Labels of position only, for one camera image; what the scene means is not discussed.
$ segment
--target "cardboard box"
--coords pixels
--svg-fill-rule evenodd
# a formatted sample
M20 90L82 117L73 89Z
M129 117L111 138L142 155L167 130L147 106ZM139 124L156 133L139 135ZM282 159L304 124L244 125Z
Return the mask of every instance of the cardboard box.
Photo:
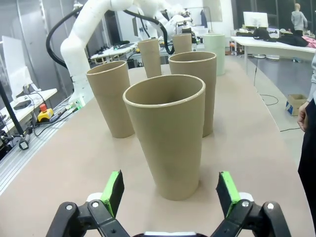
M288 95L286 102L286 110L291 116L298 116L300 107L306 102L307 98L301 94Z

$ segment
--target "person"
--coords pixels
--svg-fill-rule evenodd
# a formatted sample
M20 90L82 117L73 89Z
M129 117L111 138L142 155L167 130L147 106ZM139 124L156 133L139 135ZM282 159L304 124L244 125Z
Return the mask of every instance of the person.
M295 11L292 12L292 23L294 25L293 34L297 36L303 36L304 27L307 28L307 19L304 14L300 11L300 4L295 4Z
M307 102L299 109L298 124L305 132L298 168L316 231L316 54L312 61L314 74Z

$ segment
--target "computer monitor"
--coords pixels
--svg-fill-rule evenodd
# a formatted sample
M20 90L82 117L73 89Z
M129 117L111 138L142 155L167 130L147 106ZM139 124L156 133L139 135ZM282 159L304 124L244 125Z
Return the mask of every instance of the computer monitor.
M246 27L268 27L268 15L262 12L244 12L243 19Z

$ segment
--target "brown tabletop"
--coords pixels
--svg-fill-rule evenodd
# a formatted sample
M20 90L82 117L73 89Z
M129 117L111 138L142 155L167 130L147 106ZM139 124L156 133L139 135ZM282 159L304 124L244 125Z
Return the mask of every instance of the brown tabletop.
M273 118L242 68L226 64L226 74L217 78L214 133L203 139L200 186L191 198L161 198L136 136L112 138L92 100L0 196L0 236L45 236L62 202L83 204L89 194L102 192L111 172L118 169L125 192L117 219L131 236L144 231L211 235L223 220L215 191L223 170L230 171L238 190L251 193L257 204L277 201L293 237L315 236L297 169ZM162 71L170 73L167 65ZM132 84L146 78L144 68L129 70L129 76ZM253 235L242 231L239 236Z

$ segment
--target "cup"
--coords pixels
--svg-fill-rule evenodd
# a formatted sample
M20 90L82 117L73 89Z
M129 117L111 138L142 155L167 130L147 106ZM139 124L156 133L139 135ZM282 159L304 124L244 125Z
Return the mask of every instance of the cup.
M216 54L216 75L223 75L225 73L225 35L210 33L203 36L203 42L206 52L212 52Z
M135 133L122 98L124 91L130 87L127 70L125 61L116 61L92 68L86 74L115 138L125 138Z
M143 40L138 43L147 78L161 76L158 39Z
M191 34L187 33L187 34L173 35L172 41L173 41L175 54L192 51L192 35Z
M151 78L123 95L158 192L184 200L198 187L205 83L188 75Z
M209 52L187 52L169 58L172 74L191 75L202 79L206 84L205 118L203 137L213 131L213 116L216 85L216 54Z

